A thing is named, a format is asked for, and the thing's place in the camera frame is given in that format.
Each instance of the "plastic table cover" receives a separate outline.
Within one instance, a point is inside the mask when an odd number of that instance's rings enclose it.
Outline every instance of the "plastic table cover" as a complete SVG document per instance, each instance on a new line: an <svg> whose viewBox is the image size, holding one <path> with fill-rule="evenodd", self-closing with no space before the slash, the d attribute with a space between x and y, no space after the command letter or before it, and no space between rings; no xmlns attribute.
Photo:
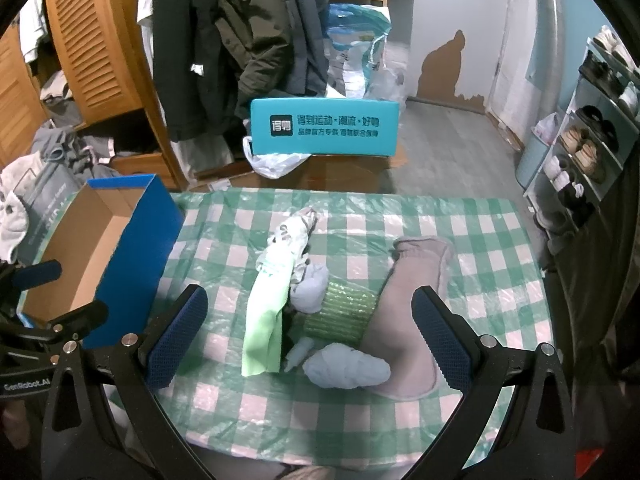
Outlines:
<svg viewBox="0 0 640 480"><path fill-rule="evenodd" d="M438 235L456 249L446 303L477 333L534 349L551 341L540 271L508 200L464 200L317 191L229 189L183 193L185 222L155 308L189 283L204 287L209 314L171 385L158 392L187 441L228 454L291 464L373 468L415 461L460 400L444 381L395 402L366 390L323 390L301 368L241 376L246 302L270 232L306 206L320 219L310 259L332 276L378 293L399 236ZM498 405L469 463L485 457L510 400Z"/></svg>

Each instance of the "blue cardboard box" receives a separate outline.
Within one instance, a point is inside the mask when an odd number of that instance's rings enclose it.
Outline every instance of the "blue cardboard box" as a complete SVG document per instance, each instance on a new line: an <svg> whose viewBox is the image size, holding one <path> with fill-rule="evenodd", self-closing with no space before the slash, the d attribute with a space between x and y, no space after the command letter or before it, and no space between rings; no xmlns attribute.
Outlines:
<svg viewBox="0 0 640 480"><path fill-rule="evenodd" d="M291 97L254 99L251 136L254 155L385 155L396 153L395 101Z"/></svg>
<svg viewBox="0 0 640 480"><path fill-rule="evenodd" d="M142 332L183 221L156 175L89 180L40 258L59 261L62 275L27 292L21 318L44 326L96 299L107 304L109 317L84 339L86 348Z"/></svg>

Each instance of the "teal box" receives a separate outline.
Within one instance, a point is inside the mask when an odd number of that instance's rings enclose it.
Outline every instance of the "teal box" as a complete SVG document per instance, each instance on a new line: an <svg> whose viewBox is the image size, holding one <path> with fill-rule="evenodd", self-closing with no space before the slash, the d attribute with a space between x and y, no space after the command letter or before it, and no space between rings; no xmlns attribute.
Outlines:
<svg viewBox="0 0 640 480"><path fill-rule="evenodd" d="M254 155L396 154L399 104L369 99L287 97L251 102Z"/></svg>

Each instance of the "olive green jacket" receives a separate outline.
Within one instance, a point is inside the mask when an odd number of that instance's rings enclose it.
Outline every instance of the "olive green jacket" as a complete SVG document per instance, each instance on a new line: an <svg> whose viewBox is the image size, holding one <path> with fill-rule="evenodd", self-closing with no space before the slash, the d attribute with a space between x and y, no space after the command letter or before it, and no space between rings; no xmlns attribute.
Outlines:
<svg viewBox="0 0 640 480"><path fill-rule="evenodd" d="M219 0L216 27L242 71L239 105L265 96L292 64L291 29L285 0Z"/></svg>

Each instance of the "louvered door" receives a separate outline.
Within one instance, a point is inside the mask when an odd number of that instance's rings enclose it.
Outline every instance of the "louvered door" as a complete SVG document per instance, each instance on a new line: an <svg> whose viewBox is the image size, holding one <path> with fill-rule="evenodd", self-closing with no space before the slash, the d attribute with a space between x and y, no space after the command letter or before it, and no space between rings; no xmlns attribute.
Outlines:
<svg viewBox="0 0 640 480"><path fill-rule="evenodd" d="M20 51L17 25L0 39L0 164L29 153L33 134L47 119Z"/></svg>
<svg viewBox="0 0 640 480"><path fill-rule="evenodd" d="M142 108L109 0L46 0L51 34L85 124Z"/></svg>

